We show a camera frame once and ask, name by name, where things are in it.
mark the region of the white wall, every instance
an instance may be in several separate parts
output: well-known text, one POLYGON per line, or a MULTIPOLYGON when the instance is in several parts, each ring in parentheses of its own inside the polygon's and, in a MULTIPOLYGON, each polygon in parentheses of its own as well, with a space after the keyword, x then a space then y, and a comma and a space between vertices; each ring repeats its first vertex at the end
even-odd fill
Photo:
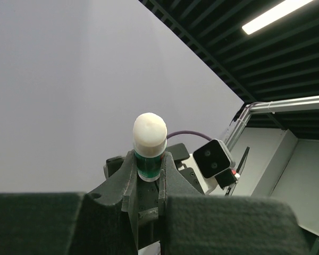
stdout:
POLYGON ((299 225, 319 236, 319 141, 298 142, 272 197, 288 203, 299 225))
POLYGON ((0 0, 0 192, 89 191, 139 114, 219 138, 241 104, 137 0, 0 0))
MULTIPOLYGON (((247 127, 231 151, 237 165, 250 147, 233 196, 269 196, 292 155, 297 138, 290 131, 247 127)), ((223 195, 217 188, 212 194, 223 195)))

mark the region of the small bottle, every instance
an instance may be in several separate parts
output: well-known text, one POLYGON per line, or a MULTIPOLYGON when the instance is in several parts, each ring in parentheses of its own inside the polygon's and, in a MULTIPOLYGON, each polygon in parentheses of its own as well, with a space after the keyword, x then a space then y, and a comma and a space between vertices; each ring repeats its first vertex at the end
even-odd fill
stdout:
POLYGON ((165 122, 154 113, 139 115, 133 125, 137 171, 139 177, 146 182, 154 182, 160 177, 166 134, 165 122))

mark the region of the fluorescent light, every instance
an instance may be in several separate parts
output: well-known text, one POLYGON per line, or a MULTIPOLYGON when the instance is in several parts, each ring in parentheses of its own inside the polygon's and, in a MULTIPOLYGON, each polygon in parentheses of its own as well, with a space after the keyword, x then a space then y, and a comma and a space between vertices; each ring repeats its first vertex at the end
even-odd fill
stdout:
POLYGON ((271 24, 272 22, 286 16, 313 0, 285 0, 277 6, 271 8, 264 14, 245 24, 242 29, 250 35, 255 31, 271 24))

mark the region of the white cap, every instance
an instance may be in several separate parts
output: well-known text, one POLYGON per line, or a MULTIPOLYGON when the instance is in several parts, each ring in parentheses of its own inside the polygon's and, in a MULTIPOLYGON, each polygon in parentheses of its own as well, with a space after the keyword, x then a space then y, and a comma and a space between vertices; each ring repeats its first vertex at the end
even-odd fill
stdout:
POLYGON ((141 114, 133 125, 133 148, 142 157, 157 157, 166 148, 166 133, 161 117, 154 113, 141 114))

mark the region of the black ceiling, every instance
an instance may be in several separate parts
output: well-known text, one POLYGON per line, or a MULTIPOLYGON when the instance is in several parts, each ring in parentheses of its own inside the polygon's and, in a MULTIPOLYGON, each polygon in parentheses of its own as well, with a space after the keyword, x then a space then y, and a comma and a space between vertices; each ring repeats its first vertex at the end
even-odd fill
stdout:
MULTIPOLYGON (((244 102, 319 95, 319 0, 247 35, 282 0, 142 0, 244 102)), ((248 126, 319 140, 319 110, 254 115, 248 126)))

